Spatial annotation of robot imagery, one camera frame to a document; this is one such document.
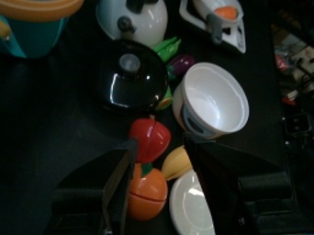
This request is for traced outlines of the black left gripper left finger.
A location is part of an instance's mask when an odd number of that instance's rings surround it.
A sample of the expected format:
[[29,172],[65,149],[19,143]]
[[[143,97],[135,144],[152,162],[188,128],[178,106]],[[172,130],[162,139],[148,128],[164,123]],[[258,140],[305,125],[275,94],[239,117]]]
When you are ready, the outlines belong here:
[[128,140],[63,179],[44,235],[124,235],[136,152],[138,143]]

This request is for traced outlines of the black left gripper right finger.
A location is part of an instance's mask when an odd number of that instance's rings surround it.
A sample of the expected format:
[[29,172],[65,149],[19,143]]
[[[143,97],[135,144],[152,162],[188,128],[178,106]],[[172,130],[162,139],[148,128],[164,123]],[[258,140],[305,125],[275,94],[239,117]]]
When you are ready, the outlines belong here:
[[190,133],[184,147],[216,235],[314,234],[285,167]]

